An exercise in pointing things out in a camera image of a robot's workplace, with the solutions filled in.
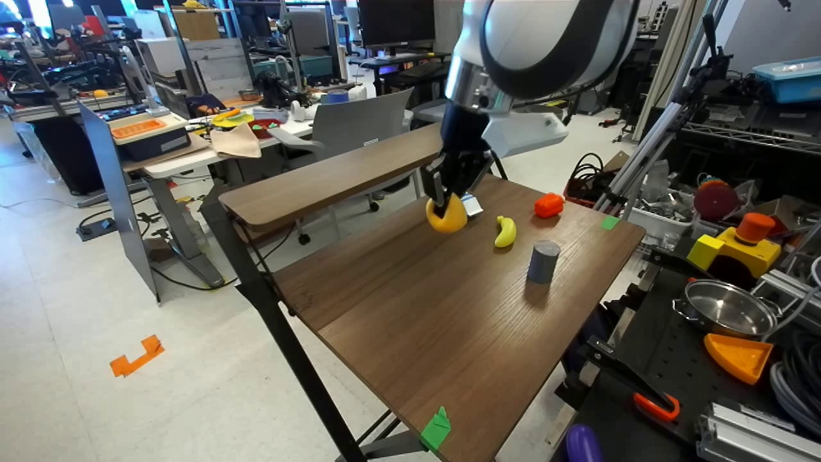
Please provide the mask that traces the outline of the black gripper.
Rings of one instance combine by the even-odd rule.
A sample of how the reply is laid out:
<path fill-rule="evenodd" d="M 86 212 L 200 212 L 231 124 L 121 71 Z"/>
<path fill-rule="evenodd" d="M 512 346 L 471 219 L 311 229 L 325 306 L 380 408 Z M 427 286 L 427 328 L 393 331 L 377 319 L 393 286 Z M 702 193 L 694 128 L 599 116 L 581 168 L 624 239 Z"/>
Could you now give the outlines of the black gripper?
<path fill-rule="evenodd" d="M 459 196 L 462 203 L 475 198 L 475 186 L 486 170 L 486 143 L 483 142 L 485 126 L 485 112 L 445 105 L 440 121 L 440 165 L 431 175 L 436 215 L 445 215 L 449 196 Z"/>

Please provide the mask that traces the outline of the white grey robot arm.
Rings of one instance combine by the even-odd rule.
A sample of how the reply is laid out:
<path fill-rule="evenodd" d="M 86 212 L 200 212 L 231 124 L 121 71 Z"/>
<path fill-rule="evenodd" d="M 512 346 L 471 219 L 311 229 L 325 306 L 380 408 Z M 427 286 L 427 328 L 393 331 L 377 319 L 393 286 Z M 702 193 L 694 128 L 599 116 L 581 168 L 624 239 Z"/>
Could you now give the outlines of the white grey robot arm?
<path fill-rule="evenodd" d="M 566 139 L 554 112 L 519 103 L 585 93 L 619 70 L 642 0 L 463 0 L 445 75 L 440 153 L 422 170 L 431 212 L 444 219 L 494 156 Z"/>

